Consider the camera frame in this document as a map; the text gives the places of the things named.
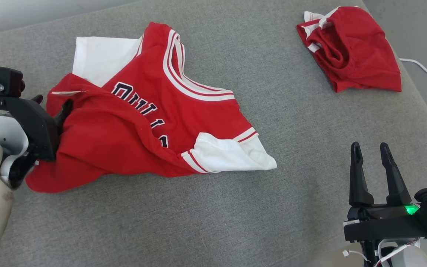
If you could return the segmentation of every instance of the gray floor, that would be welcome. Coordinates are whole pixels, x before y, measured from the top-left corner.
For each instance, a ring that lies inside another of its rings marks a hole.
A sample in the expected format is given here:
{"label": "gray floor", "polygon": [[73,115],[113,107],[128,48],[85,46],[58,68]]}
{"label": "gray floor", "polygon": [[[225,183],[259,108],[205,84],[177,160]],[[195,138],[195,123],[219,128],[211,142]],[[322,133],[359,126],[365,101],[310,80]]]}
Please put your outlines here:
{"label": "gray floor", "polygon": [[[363,1],[385,31],[398,56],[420,61],[427,68],[427,0]],[[414,63],[403,64],[427,104],[427,74]],[[427,253],[427,240],[422,241],[421,248]],[[360,251],[360,246],[354,244],[347,249]],[[359,255],[345,258],[341,251],[337,251],[324,255],[310,266],[361,267],[362,262]]]}

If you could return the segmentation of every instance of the red fabric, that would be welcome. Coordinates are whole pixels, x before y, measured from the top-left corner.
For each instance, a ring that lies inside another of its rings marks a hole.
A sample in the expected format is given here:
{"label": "red fabric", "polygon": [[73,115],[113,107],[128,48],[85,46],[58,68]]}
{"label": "red fabric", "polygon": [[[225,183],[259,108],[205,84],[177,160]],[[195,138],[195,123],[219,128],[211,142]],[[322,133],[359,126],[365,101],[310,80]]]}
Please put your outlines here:
{"label": "red fabric", "polygon": [[323,29],[307,38],[301,23],[298,33],[306,47],[319,44],[314,59],[330,79],[336,93],[347,88],[380,88],[401,92],[401,74],[385,33],[360,7],[339,7]]}
{"label": "red fabric", "polygon": [[[164,24],[149,24],[141,53],[102,88],[68,74],[49,92],[47,111],[51,116],[68,98],[73,99],[73,111],[64,123],[56,161],[40,162],[26,179],[29,188],[60,192],[103,174],[196,174],[180,154],[193,148],[200,132],[233,139],[251,128],[235,99],[198,100],[180,92],[166,77],[163,60],[171,30]],[[174,71],[179,74],[179,67]],[[134,90],[126,95],[124,90],[115,92],[119,82]],[[53,94],[64,91],[82,92]],[[139,99],[129,103],[135,93]],[[141,98],[147,103],[137,110]],[[157,109],[143,115],[150,103]],[[164,124],[151,128],[159,119]],[[162,136],[167,137],[168,147],[162,146]]]}

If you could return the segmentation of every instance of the folded red garment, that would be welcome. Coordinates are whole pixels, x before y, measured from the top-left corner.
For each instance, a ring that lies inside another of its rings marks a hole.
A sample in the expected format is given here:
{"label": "folded red garment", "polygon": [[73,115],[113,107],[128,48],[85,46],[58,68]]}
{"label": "folded red garment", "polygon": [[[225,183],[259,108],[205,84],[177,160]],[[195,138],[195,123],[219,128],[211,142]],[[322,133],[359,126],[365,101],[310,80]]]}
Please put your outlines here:
{"label": "folded red garment", "polygon": [[338,7],[323,16],[304,12],[298,33],[336,93],[347,88],[401,92],[401,74],[385,33],[360,7]]}

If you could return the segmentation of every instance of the gray fabric surface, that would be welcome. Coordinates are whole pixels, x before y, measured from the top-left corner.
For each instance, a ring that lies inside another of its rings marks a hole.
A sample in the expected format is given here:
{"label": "gray fabric surface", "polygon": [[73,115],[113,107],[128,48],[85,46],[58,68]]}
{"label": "gray fabric surface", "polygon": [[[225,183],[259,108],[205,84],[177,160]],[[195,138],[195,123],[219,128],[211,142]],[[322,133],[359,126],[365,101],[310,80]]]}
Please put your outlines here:
{"label": "gray fabric surface", "polygon": [[0,33],[0,66],[25,75],[26,98],[69,71],[76,36],[139,37],[164,22],[186,46],[186,73],[234,91],[278,162],[273,171],[166,179],[110,175],[61,194],[22,186],[0,266],[299,266],[346,245],[350,145],[385,201],[387,142],[411,194],[427,187],[427,107],[402,68],[403,92],[334,93],[300,41],[305,10],[359,0],[138,2]]}

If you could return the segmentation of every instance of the green led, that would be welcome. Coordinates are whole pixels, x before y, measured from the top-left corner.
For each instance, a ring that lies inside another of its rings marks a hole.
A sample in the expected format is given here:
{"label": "green led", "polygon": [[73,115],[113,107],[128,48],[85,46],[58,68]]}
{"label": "green led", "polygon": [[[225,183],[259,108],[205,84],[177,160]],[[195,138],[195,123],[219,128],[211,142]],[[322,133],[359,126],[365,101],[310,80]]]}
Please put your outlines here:
{"label": "green led", "polygon": [[411,215],[415,214],[415,212],[420,209],[418,206],[416,206],[413,203],[405,204],[405,208],[407,213]]}

